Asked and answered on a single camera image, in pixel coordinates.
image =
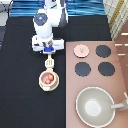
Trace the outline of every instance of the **black table surface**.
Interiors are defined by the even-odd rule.
[[[65,42],[111,40],[106,16],[94,16],[90,20],[89,17],[69,17],[66,27],[53,29],[54,37],[63,38]],[[0,128],[66,128],[65,50],[53,55],[59,86],[52,92],[44,92],[38,79],[45,70],[47,55],[34,54],[29,49],[33,32],[32,17],[7,21],[0,51]]]

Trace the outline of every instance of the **black round pad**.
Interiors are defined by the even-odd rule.
[[[100,57],[108,57],[111,54],[111,49],[106,45],[99,45],[96,48],[96,54]]]
[[[87,76],[89,75],[90,71],[91,71],[91,68],[89,64],[86,62],[79,62],[75,66],[75,72],[79,76],[82,76],[82,77]]]
[[[114,66],[109,62],[100,63],[98,70],[103,76],[112,76],[115,72]]]

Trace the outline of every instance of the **sink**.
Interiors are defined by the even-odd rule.
[[[114,101],[110,94],[99,87],[83,89],[76,99],[76,111],[80,119],[93,128],[109,125],[115,116],[111,109]]]

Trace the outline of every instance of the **pink round pad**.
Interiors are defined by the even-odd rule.
[[[77,57],[86,57],[89,54],[89,49],[87,46],[80,44],[74,48],[74,54]]]

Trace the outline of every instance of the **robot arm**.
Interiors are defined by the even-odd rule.
[[[53,42],[54,51],[64,49],[64,40],[53,40],[52,27],[64,27],[68,23],[68,13],[64,0],[45,0],[45,8],[39,9],[33,18],[36,34],[32,38],[33,51],[45,50]]]

